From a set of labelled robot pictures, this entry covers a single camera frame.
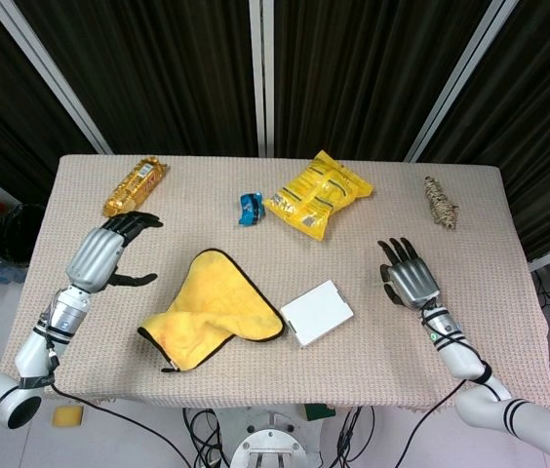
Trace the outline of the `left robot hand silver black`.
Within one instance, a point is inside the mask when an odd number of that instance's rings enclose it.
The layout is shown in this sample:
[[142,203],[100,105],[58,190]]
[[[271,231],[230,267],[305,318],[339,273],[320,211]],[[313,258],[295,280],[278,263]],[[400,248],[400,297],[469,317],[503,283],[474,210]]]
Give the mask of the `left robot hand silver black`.
[[149,273],[142,277],[117,272],[125,248],[147,228],[160,228],[164,223],[155,214],[131,211],[110,217],[93,229],[66,268],[70,284],[86,293],[99,293],[107,286],[142,287],[158,277]]

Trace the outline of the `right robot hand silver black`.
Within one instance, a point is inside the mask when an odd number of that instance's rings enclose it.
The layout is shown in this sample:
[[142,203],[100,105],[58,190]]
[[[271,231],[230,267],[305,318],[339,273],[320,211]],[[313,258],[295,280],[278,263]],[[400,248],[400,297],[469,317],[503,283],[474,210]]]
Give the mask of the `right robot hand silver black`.
[[407,238],[378,240],[389,263],[379,266],[384,290],[396,305],[411,310],[433,308],[439,303],[440,288]]

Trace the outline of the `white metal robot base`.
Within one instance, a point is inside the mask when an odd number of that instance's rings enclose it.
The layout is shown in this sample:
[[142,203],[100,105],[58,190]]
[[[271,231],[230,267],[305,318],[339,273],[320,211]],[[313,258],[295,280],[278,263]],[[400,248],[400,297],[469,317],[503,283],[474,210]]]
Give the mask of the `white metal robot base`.
[[219,409],[223,452],[230,468],[323,468],[320,419],[303,405]]

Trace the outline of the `white cardboard box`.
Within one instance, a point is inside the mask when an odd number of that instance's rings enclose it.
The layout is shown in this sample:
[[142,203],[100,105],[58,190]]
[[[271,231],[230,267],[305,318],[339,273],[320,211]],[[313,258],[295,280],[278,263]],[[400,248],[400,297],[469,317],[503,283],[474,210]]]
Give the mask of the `white cardboard box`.
[[314,343],[354,317],[332,280],[295,298],[280,313],[300,347]]

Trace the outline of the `black trash bin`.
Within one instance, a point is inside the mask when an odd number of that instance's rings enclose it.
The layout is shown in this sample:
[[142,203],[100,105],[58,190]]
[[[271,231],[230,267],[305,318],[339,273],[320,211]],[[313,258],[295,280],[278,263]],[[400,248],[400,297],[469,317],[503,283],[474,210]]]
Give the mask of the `black trash bin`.
[[28,266],[46,207],[19,204],[0,218],[0,258],[17,266]]

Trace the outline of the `gold biscuit package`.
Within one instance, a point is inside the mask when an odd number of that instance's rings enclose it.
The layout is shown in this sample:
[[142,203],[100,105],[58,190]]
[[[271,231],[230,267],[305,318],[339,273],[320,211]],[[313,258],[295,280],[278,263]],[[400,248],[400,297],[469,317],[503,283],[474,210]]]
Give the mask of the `gold biscuit package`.
[[102,215],[112,217],[136,211],[164,178],[168,165],[150,156],[141,159],[115,187],[102,207]]

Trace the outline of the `clear plastic water bottle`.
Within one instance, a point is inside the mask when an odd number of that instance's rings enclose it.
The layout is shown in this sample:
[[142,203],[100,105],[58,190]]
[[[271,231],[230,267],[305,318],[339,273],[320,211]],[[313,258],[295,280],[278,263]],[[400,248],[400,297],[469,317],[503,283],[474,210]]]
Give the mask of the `clear plastic water bottle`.
[[27,276],[27,268],[0,261],[0,284],[23,284]]

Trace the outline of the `beige waffle tablecloth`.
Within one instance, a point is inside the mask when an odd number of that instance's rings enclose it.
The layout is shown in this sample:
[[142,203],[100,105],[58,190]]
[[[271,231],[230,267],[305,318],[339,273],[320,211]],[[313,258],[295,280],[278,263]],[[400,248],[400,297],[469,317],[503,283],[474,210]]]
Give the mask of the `beige waffle tablecloth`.
[[[124,275],[158,277],[94,295],[61,357],[60,390],[171,407],[427,409],[455,382],[418,316],[384,292],[377,241],[404,237],[496,377],[512,395],[550,408],[548,326],[499,169],[353,161],[373,194],[333,215],[316,241],[272,214],[253,227],[238,222],[242,194],[273,194],[304,161],[168,156],[165,163],[166,176],[143,204],[164,225],[143,231],[118,266]],[[233,338],[195,370],[163,372],[166,361],[138,326],[169,307],[192,259],[208,248],[229,254],[275,308],[332,280],[354,317],[306,347],[290,332],[263,343]]]

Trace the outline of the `yellow snack bag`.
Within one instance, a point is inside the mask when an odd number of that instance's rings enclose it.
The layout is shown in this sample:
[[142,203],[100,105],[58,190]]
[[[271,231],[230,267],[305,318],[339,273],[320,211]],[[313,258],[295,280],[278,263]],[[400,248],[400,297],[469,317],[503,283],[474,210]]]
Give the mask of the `yellow snack bag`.
[[289,226],[322,241],[332,215],[372,193],[371,183],[321,150],[263,204]]

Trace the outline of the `yellow microfiber cloth black trim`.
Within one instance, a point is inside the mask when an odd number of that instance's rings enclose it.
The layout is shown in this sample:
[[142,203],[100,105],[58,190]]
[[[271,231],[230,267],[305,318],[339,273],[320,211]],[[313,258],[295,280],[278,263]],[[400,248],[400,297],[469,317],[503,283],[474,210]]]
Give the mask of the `yellow microfiber cloth black trim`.
[[167,310],[137,333],[163,356],[163,372],[193,371],[235,337],[268,342],[285,331],[279,311],[227,253],[207,249],[190,263]]

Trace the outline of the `yellow sponge block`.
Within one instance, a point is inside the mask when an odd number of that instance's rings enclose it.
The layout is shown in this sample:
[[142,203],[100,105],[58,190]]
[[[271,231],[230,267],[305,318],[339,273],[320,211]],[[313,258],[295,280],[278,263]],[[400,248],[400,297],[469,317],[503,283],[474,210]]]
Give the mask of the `yellow sponge block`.
[[57,406],[52,416],[52,426],[56,428],[75,428],[83,422],[84,407],[81,405]]

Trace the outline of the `green flat item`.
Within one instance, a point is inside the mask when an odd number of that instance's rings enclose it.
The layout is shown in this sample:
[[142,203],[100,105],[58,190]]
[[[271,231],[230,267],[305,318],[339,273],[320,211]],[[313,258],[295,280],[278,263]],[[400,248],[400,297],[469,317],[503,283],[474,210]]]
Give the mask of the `green flat item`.
[[316,421],[336,415],[336,410],[326,404],[304,404],[303,407],[307,421]]

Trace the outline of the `blue crumpled snack wrapper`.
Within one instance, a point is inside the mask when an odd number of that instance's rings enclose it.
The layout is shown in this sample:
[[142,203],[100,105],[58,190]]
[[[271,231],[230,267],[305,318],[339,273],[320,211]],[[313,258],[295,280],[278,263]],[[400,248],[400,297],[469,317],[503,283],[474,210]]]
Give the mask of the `blue crumpled snack wrapper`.
[[239,224],[241,226],[253,226],[265,216],[263,195],[261,192],[246,193],[240,196],[241,215]]

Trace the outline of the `white partition post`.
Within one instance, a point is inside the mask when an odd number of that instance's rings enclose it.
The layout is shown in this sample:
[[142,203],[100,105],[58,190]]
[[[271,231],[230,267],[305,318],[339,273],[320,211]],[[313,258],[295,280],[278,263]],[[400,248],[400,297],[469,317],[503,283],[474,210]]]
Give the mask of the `white partition post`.
[[14,0],[0,0],[0,23],[98,154],[113,154],[94,119]]
[[491,0],[404,157],[416,163],[521,0]]
[[275,1],[248,0],[258,156],[275,157]]

